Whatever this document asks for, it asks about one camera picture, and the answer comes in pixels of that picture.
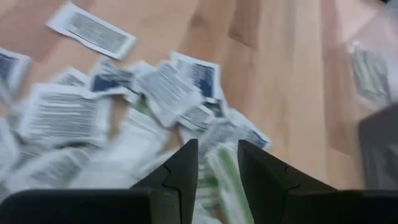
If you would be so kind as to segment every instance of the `wooden floor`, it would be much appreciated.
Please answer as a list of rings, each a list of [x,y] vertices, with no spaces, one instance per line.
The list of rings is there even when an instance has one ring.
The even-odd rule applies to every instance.
[[[67,66],[88,72],[99,56],[46,28],[62,2],[0,1],[0,46],[34,59],[21,97]],[[377,13],[379,1],[73,2],[138,37],[120,65],[139,59],[155,65],[174,49],[219,63],[229,105],[274,141],[272,154],[339,189],[363,186],[355,124],[367,111],[353,98],[345,43]]]

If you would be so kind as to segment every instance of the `pile of packets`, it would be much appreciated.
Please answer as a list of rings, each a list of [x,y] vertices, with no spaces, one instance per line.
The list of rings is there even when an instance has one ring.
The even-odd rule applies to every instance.
[[[47,24],[109,57],[135,43],[127,34],[72,3]],[[200,173],[194,223],[253,223],[239,178],[239,139],[265,148],[267,136],[229,108],[215,63],[172,52],[156,67],[139,61],[117,68],[101,56],[88,75],[72,67],[36,83],[15,100],[30,58],[0,50],[0,200],[26,189],[128,189],[177,150],[166,151],[170,128],[183,144],[198,139]],[[112,96],[129,102],[119,136],[110,139]]]

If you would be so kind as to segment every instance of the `green and white packet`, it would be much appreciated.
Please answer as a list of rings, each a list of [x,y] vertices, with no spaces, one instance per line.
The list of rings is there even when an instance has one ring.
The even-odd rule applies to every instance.
[[[206,158],[218,181],[221,209],[227,223],[254,224],[239,175],[236,151],[220,145]]]

